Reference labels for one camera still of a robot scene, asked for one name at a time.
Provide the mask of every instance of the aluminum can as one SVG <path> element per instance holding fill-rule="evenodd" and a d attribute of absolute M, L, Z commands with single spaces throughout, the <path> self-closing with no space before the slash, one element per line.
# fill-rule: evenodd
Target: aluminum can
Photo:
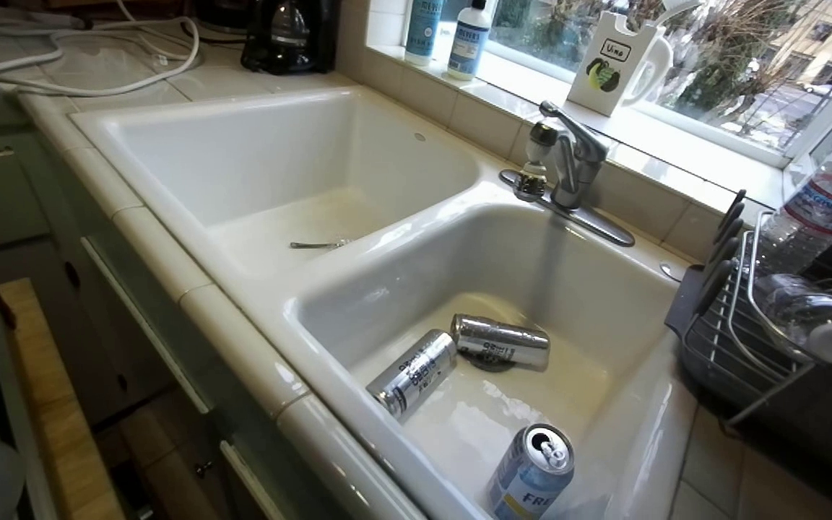
<path fill-rule="evenodd" d="M 520 365 L 532 369 L 549 368 L 552 340 L 540 330 L 507 327 L 472 316 L 454 316 L 451 335 L 459 353 L 478 361 Z"/>
<path fill-rule="evenodd" d="M 441 330 L 429 330 L 376 382 L 368 382 L 367 391 L 386 407 L 390 415 L 406 420 L 454 369 L 454 361 L 454 337 Z"/>
<path fill-rule="evenodd" d="M 490 515 L 500 520 L 540 517 L 575 473 L 575 454 L 552 426 L 523 427 L 500 459 L 488 485 Z"/>

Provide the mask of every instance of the coffee maker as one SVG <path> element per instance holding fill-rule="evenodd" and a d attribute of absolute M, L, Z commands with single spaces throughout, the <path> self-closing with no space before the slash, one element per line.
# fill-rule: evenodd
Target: coffee maker
<path fill-rule="evenodd" d="M 240 63 L 275 76 L 328 72 L 337 0 L 254 0 Z"/>

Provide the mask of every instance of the sink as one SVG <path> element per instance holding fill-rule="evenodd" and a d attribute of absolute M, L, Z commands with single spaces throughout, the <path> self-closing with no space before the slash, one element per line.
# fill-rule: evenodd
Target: sink
<path fill-rule="evenodd" d="M 634 252 L 504 193 L 384 238 L 367 264 L 305 267 L 302 281 L 256 316 L 276 316 L 276 323 L 262 317 L 266 330 L 368 443 L 402 440 L 376 443 L 393 470 L 410 473 L 426 459 L 477 515 L 511 437 L 549 423 L 578 454 L 575 482 L 549 517 L 615 520 L 663 517 L 678 480 L 686 427 L 678 414 L 689 400 L 672 378 L 676 337 L 663 327 L 672 293 Z M 459 359 L 410 420 L 393 423 L 364 388 L 426 330 L 448 330 L 455 311 L 549 332 L 549 368 L 484 374 Z"/>
<path fill-rule="evenodd" d="M 419 213 L 477 183 L 471 147 L 361 88 L 78 114 L 74 124 L 197 254 L 243 278 Z"/>

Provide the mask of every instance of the can lid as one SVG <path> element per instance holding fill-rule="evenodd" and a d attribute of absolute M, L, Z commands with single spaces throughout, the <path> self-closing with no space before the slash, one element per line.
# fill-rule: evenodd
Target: can lid
<path fill-rule="evenodd" d="M 571 447 L 553 427 L 532 427 L 526 437 L 527 459 L 549 473 L 571 470 Z"/>

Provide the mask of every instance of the wall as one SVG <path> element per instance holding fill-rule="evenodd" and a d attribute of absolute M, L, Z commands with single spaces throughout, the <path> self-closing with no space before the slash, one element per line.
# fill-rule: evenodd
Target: wall
<path fill-rule="evenodd" d="M 344 0 L 337 69 L 504 161 L 520 161 L 527 121 L 537 116 L 527 101 L 481 85 L 454 88 L 406 66 L 402 59 L 367 49 L 367 43 L 393 47 L 402 41 L 403 5 L 402 0 Z M 704 258 L 706 238 L 731 193 L 631 147 L 613 150 L 613 161 L 615 168 L 597 177 L 595 205 L 634 222 L 663 248 Z"/>

